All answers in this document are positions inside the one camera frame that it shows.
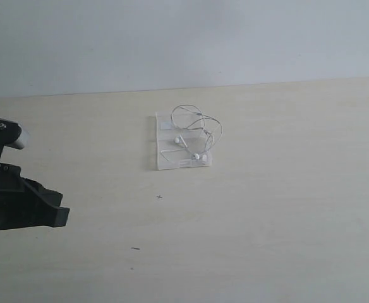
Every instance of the earphone packaging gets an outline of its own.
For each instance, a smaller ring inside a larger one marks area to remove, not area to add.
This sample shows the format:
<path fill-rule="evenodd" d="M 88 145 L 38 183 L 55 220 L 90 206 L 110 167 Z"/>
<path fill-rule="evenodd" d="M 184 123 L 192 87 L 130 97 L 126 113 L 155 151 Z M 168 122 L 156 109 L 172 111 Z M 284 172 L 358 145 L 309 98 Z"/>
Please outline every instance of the earphone packaging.
<path fill-rule="evenodd" d="M 171 117 L 170 112 L 156 113 L 158 169 L 211 166 L 211 153 L 205 150 L 204 121 L 200 120 L 197 114 L 181 112 L 175 115 L 175 125 Z M 189 125 L 191 129 L 178 128 L 178 124 Z"/>

